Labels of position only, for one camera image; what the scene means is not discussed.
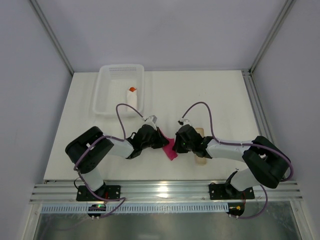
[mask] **pink cloth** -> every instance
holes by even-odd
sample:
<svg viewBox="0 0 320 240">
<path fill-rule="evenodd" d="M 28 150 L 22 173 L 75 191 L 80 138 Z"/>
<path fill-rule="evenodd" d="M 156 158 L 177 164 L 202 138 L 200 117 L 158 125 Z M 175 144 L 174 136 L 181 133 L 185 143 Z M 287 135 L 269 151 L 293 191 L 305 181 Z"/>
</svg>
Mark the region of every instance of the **pink cloth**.
<svg viewBox="0 0 320 240">
<path fill-rule="evenodd" d="M 178 157 L 178 154 L 172 150 L 172 148 L 175 145 L 175 139 L 174 138 L 167 138 L 163 132 L 161 132 L 162 135 L 169 140 L 169 144 L 164 146 L 162 149 L 165 152 L 165 154 L 167 155 L 167 157 L 172 161 L 173 159 L 175 159 L 176 157 Z"/>
</svg>

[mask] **white basket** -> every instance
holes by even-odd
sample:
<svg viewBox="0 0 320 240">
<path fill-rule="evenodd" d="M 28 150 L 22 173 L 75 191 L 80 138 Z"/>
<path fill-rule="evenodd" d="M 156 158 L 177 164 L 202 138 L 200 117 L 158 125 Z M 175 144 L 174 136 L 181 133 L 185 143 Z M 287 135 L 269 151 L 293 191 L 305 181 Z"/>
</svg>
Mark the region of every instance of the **white basket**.
<svg viewBox="0 0 320 240">
<path fill-rule="evenodd" d="M 144 109 L 145 68 L 140 64 L 105 65 L 100 68 L 93 96 L 93 112 L 106 117 L 115 117 L 116 106 L 127 103 L 127 90 L 135 87 L 137 91 L 137 110 Z M 120 106 L 123 117 L 138 116 L 135 111 L 127 111 Z"/>
</svg>

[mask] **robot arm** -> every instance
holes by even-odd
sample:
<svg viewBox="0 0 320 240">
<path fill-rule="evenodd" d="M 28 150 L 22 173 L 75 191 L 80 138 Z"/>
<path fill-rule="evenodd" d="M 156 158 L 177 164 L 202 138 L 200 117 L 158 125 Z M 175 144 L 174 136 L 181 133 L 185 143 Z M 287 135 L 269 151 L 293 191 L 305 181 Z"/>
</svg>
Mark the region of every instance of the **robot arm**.
<svg viewBox="0 0 320 240">
<path fill-rule="evenodd" d="M 257 136 L 252 141 L 216 141 L 212 136 L 201 137 L 188 120 L 183 119 L 179 123 L 183 126 L 176 133 L 173 147 L 177 153 L 193 152 L 201 158 L 225 158 L 247 164 L 247 169 L 232 173 L 224 184 L 231 199 L 237 198 L 245 189 L 257 185 L 275 189 L 289 167 L 284 159 L 273 152 L 250 146 L 265 146 L 282 153 L 263 136 Z"/>
<path fill-rule="evenodd" d="M 156 121 L 156 116 L 148 117 L 142 127 L 134 132 L 133 136 L 131 135 L 125 140 L 105 136 L 84 156 L 77 169 L 90 189 L 99 197 L 104 195 L 105 183 L 97 166 L 107 154 L 133 159 L 139 156 L 143 149 L 149 147 L 158 149 L 169 144 L 169 141 L 156 126 Z M 69 143 L 65 152 L 71 161 L 76 164 L 84 152 L 103 136 L 103 132 L 97 126 L 94 126 Z"/>
</svg>

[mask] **white table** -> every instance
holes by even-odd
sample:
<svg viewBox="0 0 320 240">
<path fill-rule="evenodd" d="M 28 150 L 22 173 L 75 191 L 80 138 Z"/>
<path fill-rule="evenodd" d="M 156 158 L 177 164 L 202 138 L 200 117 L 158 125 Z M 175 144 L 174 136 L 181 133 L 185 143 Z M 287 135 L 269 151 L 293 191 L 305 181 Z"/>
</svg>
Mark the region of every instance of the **white table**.
<svg viewBox="0 0 320 240">
<path fill-rule="evenodd" d="M 65 153 L 68 143 L 92 126 L 105 134 L 122 138 L 116 118 L 92 112 L 92 95 L 98 74 L 75 73 L 44 175 L 45 180 L 74 180 L 74 164 Z M 218 138 L 253 140 L 258 129 L 241 71 L 147 71 L 143 115 L 156 115 L 157 125 L 170 138 L 180 128 L 177 121 L 189 106 L 207 102 L 212 111 Z M 194 127 L 210 135 L 205 106 L 197 105 L 186 116 Z M 124 118 L 129 136 L 142 125 L 139 117 Z M 225 180 L 235 169 L 247 166 L 238 161 L 208 159 L 205 166 L 195 163 L 193 153 L 180 154 L 170 161 L 162 149 L 145 149 L 134 159 L 107 155 L 98 165 L 105 180 Z"/>
</svg>

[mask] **mounting plate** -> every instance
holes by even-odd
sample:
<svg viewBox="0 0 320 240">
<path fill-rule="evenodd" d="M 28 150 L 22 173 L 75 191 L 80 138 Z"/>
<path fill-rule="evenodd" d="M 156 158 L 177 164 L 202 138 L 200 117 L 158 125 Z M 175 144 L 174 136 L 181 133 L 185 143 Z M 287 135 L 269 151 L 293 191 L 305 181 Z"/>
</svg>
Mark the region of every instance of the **mounting plate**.
<svg viewBox="0 0 320 240">
<path fill-rule="evenodd" d="M 252 187 L 247 188 L 243 191 L 245 194 L 245 199 L 255 199 L 254 190 Z M 209 194 L 210 200 L 241 200 L 241 196 L 238 198 L 230 198 L 230 196 L 226 192 L 225 184 L 209 184 Z"/>
<path fill-rule="evenodd" d="M 87 189 L 86 186 L 81 185 L 78 187 L 78 193 L 76 195 L 77 202 L 92 202 L 92 201 L 100 201 L 95 198 Z M 106 185 L 103 198 L 106 199 L 118 199 L 121 194 L 121 186 L 120 185 Z"/>
</svg>

